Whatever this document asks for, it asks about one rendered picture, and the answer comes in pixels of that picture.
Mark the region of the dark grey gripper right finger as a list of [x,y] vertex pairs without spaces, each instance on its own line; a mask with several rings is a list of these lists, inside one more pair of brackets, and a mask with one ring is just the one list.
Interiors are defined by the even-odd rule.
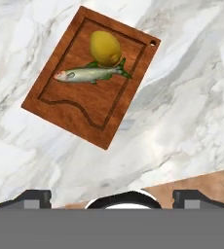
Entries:
[[172,207],[182,209],[224,208],[224,203],[210,199],[198,190],[174,190]]

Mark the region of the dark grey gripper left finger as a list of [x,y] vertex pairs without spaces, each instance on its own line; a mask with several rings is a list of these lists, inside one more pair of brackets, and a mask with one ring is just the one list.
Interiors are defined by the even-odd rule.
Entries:
[[7,209],[51,209],[50,190],[26,190],[14,199],[0,202],[0,208]]

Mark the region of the brown wooden cutting board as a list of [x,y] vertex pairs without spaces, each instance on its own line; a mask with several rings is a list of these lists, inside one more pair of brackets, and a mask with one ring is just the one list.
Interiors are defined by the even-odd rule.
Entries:
[[[129,79],[119,75],[93,85],[65,84],[54,74],[93,60],[93,32],[113,34],[120,42]],[[161,40],[80,7],[62,35],[21,107],[42,119],[107,149],[152,61]]]

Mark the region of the silver fish with green fins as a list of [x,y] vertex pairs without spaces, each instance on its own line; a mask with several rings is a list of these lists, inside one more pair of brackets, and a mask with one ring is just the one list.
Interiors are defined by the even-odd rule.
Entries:
[[96,61],[87,64],[84,67],[72,68],[57,72],[54,79],[63,83],[85,83],[96,84],[98,80],[109,80],[113,75],[121,75],[127,79],[131,78],[131,74],[124,69],[126,59],[110,68],[99,67]]

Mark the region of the yellow lemon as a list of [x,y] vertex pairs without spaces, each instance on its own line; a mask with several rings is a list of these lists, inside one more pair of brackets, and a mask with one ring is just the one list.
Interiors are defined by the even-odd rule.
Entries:
[[90,52],[102,66],[113,67],[122,55],[118,39],[111,33],[97,30],[91,35]]

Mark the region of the black and white round object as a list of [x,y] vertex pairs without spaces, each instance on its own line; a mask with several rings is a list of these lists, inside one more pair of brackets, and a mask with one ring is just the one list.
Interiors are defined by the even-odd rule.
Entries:
[[148,192],[143,190],[134,190],[91,200],[86,205],[86,209],[107,209],[111,207],[122,209],[124,204],[127,206],[127,209],[129,209],[130,205],[133,205],[133,209],[137,206],[148,209],[162,208],[156,198]]

